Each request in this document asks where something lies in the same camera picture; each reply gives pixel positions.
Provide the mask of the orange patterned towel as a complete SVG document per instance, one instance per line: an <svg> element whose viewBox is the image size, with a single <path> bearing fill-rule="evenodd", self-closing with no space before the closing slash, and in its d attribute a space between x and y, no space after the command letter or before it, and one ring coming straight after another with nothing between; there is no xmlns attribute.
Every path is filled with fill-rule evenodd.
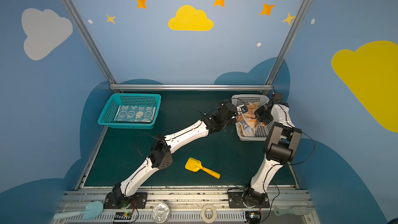
<svg viewBox="0 0 398 224"><path fill-rule="evenodd" d="M259 127L265 127L255 118L255 111L260 107L259 102L248 103L248 112L239 114L237 118L238 130L241 136L254 137Z"/></svg>

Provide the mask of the grey plastic basket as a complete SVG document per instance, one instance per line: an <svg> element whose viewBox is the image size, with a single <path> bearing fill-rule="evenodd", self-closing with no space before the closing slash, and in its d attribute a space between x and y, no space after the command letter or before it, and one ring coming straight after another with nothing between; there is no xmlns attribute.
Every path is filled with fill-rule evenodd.
<svg viewBox="0 0 398 224"><path fill-rule="evenodd" d="M269 98L260 94L236 94L232 96L231 100L238 109L235 126L239 139L245 142L265 141L274 121L272 120L268 124L260 122L255 116L255 111L264 106Z"/></svg>

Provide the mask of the blue bunny towel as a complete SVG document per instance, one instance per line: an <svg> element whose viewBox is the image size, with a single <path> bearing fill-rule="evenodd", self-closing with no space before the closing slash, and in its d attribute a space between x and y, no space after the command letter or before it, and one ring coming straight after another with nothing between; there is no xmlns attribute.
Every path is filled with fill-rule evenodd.
<svg viewBox="0 0 398 224"><path fill-rule="evenodd" d="M121 105L118 108L115 122L152 123L156 106Z"/></svg>

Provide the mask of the teal plastic basket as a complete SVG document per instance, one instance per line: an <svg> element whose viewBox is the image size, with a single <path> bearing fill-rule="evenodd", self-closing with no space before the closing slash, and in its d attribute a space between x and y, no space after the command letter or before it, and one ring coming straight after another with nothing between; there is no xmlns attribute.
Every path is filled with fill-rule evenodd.
<svg viewBox="0 0 398 224"><path fill-rule="evenodd" d="M105 104L97 123L113 129L154 128L161 96L148 93L115 93Z"/></svg>

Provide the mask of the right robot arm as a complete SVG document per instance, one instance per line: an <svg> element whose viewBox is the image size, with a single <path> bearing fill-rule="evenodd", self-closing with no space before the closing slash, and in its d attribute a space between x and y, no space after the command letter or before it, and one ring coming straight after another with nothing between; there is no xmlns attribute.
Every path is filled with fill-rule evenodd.
<svg viewBox="0 0 398 224"><path fill-rule="evenodd" d="M268 186L278 170L294 159L303 134L292 123L287 103L269 100L255 111L255 115L272 127L265 140L262 164L242 194L243 203L249 208L260 207L268 201Z"/></svg>

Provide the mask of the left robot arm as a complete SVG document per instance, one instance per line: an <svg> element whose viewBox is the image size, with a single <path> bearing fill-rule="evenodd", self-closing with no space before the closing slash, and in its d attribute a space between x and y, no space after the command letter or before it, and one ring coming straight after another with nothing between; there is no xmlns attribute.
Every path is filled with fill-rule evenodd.
<svg viewBox="0 0 398 224"><path fill-rule="evenodd" d="M106 197L112 207L118 207L128 202L137 192L138 188L155 172L166 169L172 162L172 154L179 148L192 141L206 137L221 131L230 124L237 123L237 117L241 113L248 112L244 102L237 106L228 100L221 103L213 114L204 115L193 125L173 134L157 138L152 143L150 153L136 171L127 179L116 184Z"/></svg>

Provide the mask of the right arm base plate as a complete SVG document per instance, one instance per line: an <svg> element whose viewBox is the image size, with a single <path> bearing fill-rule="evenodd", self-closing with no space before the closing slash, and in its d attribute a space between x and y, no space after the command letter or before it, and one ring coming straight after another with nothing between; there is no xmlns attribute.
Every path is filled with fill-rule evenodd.
<svg viewBox="0 0 398 224"><path fill-rule="evenodd" d="M227 194L229 208L269 208L271 205L266 193L249 190L229 191Z"/></svg>

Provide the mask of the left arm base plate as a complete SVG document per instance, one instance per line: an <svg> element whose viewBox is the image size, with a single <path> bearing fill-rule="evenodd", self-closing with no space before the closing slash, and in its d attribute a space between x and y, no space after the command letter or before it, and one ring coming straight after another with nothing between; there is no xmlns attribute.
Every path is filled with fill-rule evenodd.
<svg viewBox="0 0 398 224"><path fill-rule="evenodd" d="M137 192L130 197L110 192L105 197L104 209L144 209L147 196L146 192Z"/></svg>

